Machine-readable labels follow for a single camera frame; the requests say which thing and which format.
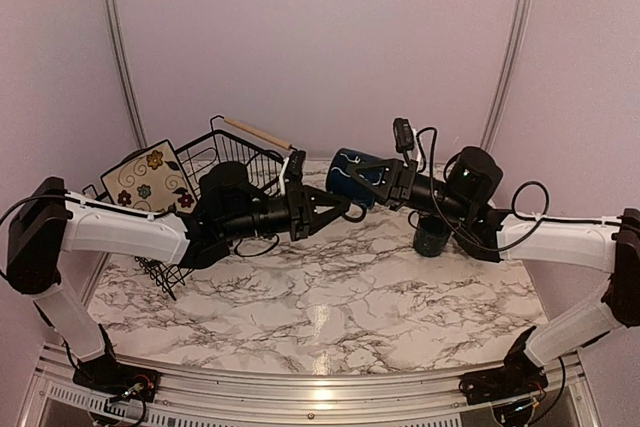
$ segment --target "marble tabletop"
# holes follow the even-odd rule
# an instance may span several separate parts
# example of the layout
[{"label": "marble tabletop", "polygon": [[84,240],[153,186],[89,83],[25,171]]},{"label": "marble tabletop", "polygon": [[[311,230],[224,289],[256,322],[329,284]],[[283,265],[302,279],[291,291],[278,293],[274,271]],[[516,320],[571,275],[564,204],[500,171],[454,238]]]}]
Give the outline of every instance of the marble tabletop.
[{"label": "marble tabletop", "polygon": [[[322,186],[326,163],[308,162]],[[89,312],[116,352],[175,364],[264,373],[413,372],[502,359],[546,322],[521,262],[469,258],[451,241],[437,258],[411,247],[407,211],[376,206],[271,253],[230,256],[162,293],[114,255]],[[257,252],[264,243],[242,245]]]}]

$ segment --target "dark cup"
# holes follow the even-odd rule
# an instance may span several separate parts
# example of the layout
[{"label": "dark cup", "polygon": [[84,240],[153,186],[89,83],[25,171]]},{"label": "dark cup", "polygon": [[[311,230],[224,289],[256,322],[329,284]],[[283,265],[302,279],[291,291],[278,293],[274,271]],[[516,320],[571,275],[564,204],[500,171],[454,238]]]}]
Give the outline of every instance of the dark cup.
[{"label": "dark cup", "polygon": [[413,248],[424,257],[439,256],[451,235],[451,229],[440,217],[420,216],[413,234]]},{"label": "dark cup", "polygon": [[[340,149],[331,161],[329,172],[327,173],[326,190],[332,194],[343,195],[354,204],[370,209],[375,204],[375,197],[370,190],[363,187],[347,174],[349,164],[360,164],[363,162],[377,162],[379,157],[358,152],[351,149]],[[372,184],[380,182],[381,171],[365,172],[362,176]]]}]

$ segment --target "dish rack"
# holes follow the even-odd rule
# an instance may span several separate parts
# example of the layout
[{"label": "dish rack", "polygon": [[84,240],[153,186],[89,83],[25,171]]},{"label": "dish rack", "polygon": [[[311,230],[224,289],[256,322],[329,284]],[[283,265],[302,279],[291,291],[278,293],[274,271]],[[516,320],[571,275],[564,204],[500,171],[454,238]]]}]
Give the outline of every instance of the dish rack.
[{"label": "dish rack", "polygon": [[[187,181],[191,185],[197,199],[200,198],[200,177],[209,172],[215,165],[227,162],[242,162],[247,166],[249,181],[268,196],[279,193],[278,175],[284,163],[282,154],[273,149],[260,147],[248,140],[224,129],[217,128],[215,121],[221,119],[225,123],[249,132],[252,136],[278,145],[282,150],[292,149],[293,146],[280,139],[253,129],[240,122],[225,119],[221,115],[213,117],[209,121],[210,132],[192,140],[191,142],[175,150],[178,160],[184,168]],[[91,184],[82,191],[102,202],[111,202],[107,192],[98,193],[95,185]],[[193,269],[179,267],[173,264],[165,264],[158,260],[135,257],[136,262],[151,277],[162,292],[176,300],[173,288],[185,285],[185,278],[193,272]]]}]

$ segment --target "robotic arm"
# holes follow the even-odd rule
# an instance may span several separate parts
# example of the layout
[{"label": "robotic arm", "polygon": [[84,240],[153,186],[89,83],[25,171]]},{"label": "robotic arm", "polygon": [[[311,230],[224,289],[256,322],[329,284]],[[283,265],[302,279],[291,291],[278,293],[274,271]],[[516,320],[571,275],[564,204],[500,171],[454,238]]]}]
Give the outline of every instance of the robotic arm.
[{"label": "robotic arm", "polygon": [[[231,241],[289,232],[308,237],[349,209],[348,199],[302,184],[303,151],[282,172],[282,195],[268,197],[248,180],[239,162],[216,165],[200,179],[192,214],[141,212],[68,192],[49,178],[12,219],[6,278],[33,300],[76,354],[74,382],[109,393],[127,391],[142,378],[151,401],[158,373],[117,362],[104,329],[87,313],[57,268],[60,251],[87,250],[149,257],[204,269],[230,255]],[[318,207],[329,207],[317,213]]]},{"label": "robotic arm", "polygon": [[[406,161],[414,146],[413,131],[408,121],[396,119],[394,132],[396,148]],[[488,204],[502,171],[487,152],[465,147],[453,160],[445,182],[433,178],[433,167],[431,176],[420,175],[413,160],[354,162],[346,173],[378,203],[442,218],[459,245],[476,259],[560,262],[610,275],[570,310],[523,332],[503,367],[465,374],[460,390],[469,404],[533,392],[538,384],[546,387],[545,364],[613,329],[640,325],[640,211],[626,209],[619,217],[601,219],[526,218],[513,205],[507,210]]]}]

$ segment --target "blue mug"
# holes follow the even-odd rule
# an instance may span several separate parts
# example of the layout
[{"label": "blue mug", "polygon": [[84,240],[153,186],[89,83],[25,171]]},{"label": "blue mug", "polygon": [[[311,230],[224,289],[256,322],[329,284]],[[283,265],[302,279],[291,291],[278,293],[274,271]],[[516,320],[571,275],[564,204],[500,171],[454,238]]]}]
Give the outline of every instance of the blue mug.
[{"label": "blue mug", "polygon": [[[343,195],[354,204],[365,209],[371,209],[375,204],[373,193],[363,187],[347,174],[349,164],[360,164],[362,162],[378,162],[382,159],[373,155],[358,152],[351,149],[340,149],[331,161],[329,172],[327,173],[326,190],[332,194]],[[382,171],[365,172],[362,176],[377,185],[382,180]]]}]

